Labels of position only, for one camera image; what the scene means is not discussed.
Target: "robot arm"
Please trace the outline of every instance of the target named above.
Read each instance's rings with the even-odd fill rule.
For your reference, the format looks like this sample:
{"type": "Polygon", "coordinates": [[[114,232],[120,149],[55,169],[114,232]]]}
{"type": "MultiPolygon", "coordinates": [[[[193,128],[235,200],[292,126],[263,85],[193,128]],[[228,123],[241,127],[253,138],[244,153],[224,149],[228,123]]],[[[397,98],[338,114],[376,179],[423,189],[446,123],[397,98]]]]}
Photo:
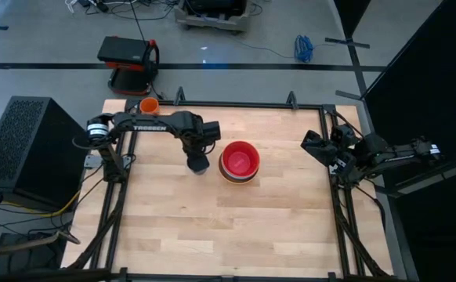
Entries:
{"type": "Polygon", "coordinates": [[[324,166],[331,166],[338,176],[338,184],[346,189],[392,168],[414,162],[432,163],[440,158],[437,146],[424,137],[406,145],[388,146],[375,134],[358,139],[348,125],[333,127],[327,141],[310,130],[301,147],[324,166]]]}
{"type": "Polygon", "coordinates": [[[103,159],[104,180],[121,182],[125,178],[123,159],[111,146],[124,132],[169,132],[181,140],[188,167],[201,174],[208,168],[205,148],[221,139],[217,121],[204,123],[202,117],[189,111],[171,115],[101,114],[87,122],[87,140],[103,159]],[[114,127],[109,130],[109,123],[114,127]]]}

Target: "concrete floor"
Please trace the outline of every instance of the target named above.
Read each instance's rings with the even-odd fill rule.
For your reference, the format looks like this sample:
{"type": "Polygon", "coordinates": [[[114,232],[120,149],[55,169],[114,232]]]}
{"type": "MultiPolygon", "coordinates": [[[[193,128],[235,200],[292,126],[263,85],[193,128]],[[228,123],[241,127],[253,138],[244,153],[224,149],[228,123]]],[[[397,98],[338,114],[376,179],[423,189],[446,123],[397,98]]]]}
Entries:
{"type": "MultiPolygon", "coordinates": [[[[185,31],[175,23],[173,13],[163,20],[140,23],[144,37],[157,40],[162,63],[294,63],[293,59],[251,49],[234,39],[292,56],[298,34],[309,36],[314,45],[324,43],[325,37],[344,38],[332,0],[253,1],[263,7],[262,14],[252,17],[249,32],[236,37],[211,28],[185,31]]],[[[353,38],[371,44],[370,49],[356,49],[360,64],[386,66],[439,3],[372,1],[353,38]]],[[[98,63],[96,54],[105,36],[140,38],[134,20],[102,13],[86,16],[78,4],[74,11],[71,14],[62,0],[0,0],[0,24],[10,26],[8,31],[0,31],[0,63],[98,63]]],[[[164,15],[164,6],[140,6],[136,12],[142,18],[157,17],[164,15]]],[[[344,45],[320,46],[312,63],[351,66],[352,60],[344,45]]],[[[367,87],[378,75],[364,72],[367,87]]],[[[11,96],[50,96],[83,125],[100,112],[105,99],[124,98],[107,88],[109,76],[110,70],[0,70],[0,117],[11,96]]],[[[182,86],[187,99],[212,101],[281,103],[292,90],[299,103],[357,105],[363,131],[370,130],[363,105],[335,95],[335,90],[360,94],[353,71],[161,70],[154,84],[168,97],[182,86]]],[[[0,211],[0,222],[30,217],[0,211]]],[[[43,219],[10,227],[25,233],[50,226],[52,223],[43,219]]],[[[387,241],[395,273],[403,277],[390,227],[387,241]]]]}

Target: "wooden tabletop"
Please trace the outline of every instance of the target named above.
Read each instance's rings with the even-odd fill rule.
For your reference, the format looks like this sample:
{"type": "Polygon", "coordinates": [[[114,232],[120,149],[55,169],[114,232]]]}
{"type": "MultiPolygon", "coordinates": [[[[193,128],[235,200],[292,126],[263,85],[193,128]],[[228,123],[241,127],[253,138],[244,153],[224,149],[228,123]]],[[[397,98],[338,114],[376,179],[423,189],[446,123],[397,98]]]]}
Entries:
{"type": "MultiPolygon", "coordinates": [[[[109,99],[103,112],[124,108],[125,100],[109,99]]],[[[299,146],[307,130],[321,132],[318,111],[170,106],[161,107],[161,114],[177,110],[219,121],[222,139],[208,155],[211,167],[193,174],[181,142],[168,133],[138,135],[113,272],[128,267],[130,273],[327,277],[333,271],[341,276],[328,170],[299,146]],[[258,175],[244,185],[227,182],[218,170],[219,155],[235,140],[250,142],[261,157],[258,175]]],[[[337,110],[360,127],[354,106],[337,110]]],[[[98,172],[88,179],[81,195],[101,177],[98,172]]],[[[370,183],[361,186],[375,197],[370,183]]],[[[105,187],[101,183],[78,207],[71,232],[81,244],[67,245],[63,266],[96,234],[105,187]]],[[[392,273],[378,208],[357,190],[353,203],[361,241],[392,273]]]]}

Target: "red bowl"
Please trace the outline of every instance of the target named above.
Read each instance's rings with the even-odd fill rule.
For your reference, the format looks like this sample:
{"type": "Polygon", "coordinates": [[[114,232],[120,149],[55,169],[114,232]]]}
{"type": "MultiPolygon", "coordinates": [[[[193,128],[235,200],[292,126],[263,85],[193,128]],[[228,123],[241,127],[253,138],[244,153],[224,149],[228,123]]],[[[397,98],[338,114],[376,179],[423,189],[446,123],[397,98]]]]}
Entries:
{"type": "Polygon", "coordinates": [[[259,168],[257,149],[244,141],[236,141],[226,146],[222,161],[223,169],[236,178],[251,177],[259,168]]]}

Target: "vent grille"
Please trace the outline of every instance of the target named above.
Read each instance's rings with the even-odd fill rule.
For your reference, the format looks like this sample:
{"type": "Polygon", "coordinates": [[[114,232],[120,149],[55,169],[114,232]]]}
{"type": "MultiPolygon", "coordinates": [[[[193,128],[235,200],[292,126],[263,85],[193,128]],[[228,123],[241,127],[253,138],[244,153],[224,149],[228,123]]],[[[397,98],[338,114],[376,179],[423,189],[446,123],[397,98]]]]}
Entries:
{"type": "Polygon", "coordinates": [[[0,123],[0,180],[13,180],[31,142],[43,102],[19,100],[9,105],[0,123]]]}

